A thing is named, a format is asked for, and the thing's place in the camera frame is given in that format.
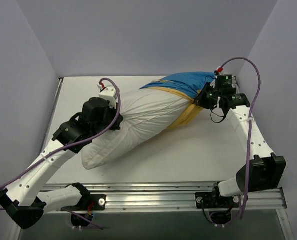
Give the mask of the blue Pikachu pillowcase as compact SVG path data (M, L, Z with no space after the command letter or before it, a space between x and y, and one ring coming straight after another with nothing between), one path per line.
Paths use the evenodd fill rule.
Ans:
M194 104L194 100L206 84L211 84L215 79L216 76L213 72L181 72L154 80L140 89L162 91L188 101L184 109L175 115L175 119L170 120L164 127L165 130L170 130L187 125L196 119L203 108Z

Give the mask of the white pillow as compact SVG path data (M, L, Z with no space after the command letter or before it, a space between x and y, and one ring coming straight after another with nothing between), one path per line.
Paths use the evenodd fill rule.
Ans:
M81 152L86 170L114 162L157 136L172 125L187 109L190 101L178 95L156 90L140 89L121 98L123 121L119 130L109 130Z

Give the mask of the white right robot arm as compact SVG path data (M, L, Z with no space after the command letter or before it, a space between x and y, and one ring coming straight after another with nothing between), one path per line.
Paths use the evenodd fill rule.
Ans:
M217 75L206 82L194 104L213 111L222 110L222 119L233 126L246 153L246 164L235 177L222 181L210 194L215 206L223 206L229 197L279 186L286 168L283 156L277 156L264 139L252 113L252 105L243 93L237 93L232 75Z

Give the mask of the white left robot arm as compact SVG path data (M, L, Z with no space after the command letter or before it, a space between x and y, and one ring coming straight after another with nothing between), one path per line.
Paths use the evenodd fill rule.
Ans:
M43 192L46 183L85 146L109 130L120 130L121 99L93 97L82 111L60 125L40 156L14 180L0 186L0 205L23 230L34 226L43 215L68 208L75 211L102 211L106 196L93 197L81 183Z

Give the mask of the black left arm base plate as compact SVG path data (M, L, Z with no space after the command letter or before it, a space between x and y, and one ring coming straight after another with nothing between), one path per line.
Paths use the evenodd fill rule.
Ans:
M81 200L75 206L66 206L61 208L70 211L104 211L106 209L106 198L105 194L91 194L89 196L83 196Z

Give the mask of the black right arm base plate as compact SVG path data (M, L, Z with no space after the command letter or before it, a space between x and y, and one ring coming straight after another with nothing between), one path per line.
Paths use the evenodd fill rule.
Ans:
M238 208L239 200L234 202L233 197L222 197L212 192L196 192L195 204L197 209L230 209Z

